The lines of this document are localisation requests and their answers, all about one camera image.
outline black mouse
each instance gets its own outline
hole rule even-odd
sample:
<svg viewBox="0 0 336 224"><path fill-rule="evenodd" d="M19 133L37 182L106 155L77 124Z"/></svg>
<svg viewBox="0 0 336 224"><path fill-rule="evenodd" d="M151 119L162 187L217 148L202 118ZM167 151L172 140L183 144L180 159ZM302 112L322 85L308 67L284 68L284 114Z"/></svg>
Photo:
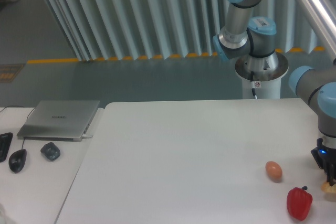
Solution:
<svg viewBox="0 0 336 224"><path fill-rule="evenodd" d="M59 148L53 142L45 144L42 147L41 152L50 161L56 160L59 157L59 155L61 155L61 151L59 150Z"/></svg>
<svg viewBox="0 0 336 224"><path fill-rule="evenodd" d="M26 157L26 149L18 150L9 157L8 163L13 173L19 173L22 170L26 163Z"/></svg>

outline bell pepper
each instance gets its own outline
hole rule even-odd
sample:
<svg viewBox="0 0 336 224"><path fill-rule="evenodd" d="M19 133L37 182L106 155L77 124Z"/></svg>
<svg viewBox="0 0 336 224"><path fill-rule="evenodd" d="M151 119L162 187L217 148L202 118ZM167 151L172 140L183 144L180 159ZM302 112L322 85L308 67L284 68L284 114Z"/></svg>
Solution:
<svg viewBox="0 0 336 224"><path fill-rule="evenodd" d="M287 210L292 217L298 220L304 220L307 217L313 202L313 197L306 190L306 186L295 187L287 195Z"/></svg>

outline egg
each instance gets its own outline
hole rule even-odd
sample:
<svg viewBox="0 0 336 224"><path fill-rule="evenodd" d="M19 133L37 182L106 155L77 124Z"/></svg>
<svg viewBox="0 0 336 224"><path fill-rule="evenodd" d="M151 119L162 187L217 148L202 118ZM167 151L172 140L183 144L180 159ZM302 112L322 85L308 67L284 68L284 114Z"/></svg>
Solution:
<svg viewBox="0 0 336 224"><path fill-rule="evenodd" d="M267 175L275 180L279 180L282 177L282 169L280 165L274 161L269 161L265 166Z"/></svg>

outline laptop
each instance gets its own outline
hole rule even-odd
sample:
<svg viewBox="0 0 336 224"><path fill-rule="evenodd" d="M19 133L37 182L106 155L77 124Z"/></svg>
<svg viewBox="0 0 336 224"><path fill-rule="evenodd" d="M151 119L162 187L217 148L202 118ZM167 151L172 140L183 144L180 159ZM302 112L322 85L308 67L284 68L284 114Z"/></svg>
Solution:
<svg viewBox="0 0 336 224"><path fill-rule="evenodd" d="M99 101L41 101L17 133L19 139L81 141Z"/></svg>

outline vertical blinds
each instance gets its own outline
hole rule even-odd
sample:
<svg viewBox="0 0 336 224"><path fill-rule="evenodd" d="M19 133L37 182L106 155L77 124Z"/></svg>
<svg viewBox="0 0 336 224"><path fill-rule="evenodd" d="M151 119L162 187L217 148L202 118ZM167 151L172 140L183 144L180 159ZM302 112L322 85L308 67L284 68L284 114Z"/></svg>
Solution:
<svg viewBox="0 0 336 224"><path fill-rule="evenodd" d="M214 53L227 0L46 0L79 60ZM277 24L276 47L319 45L294 0L262 0L255 16Z"/></svg>

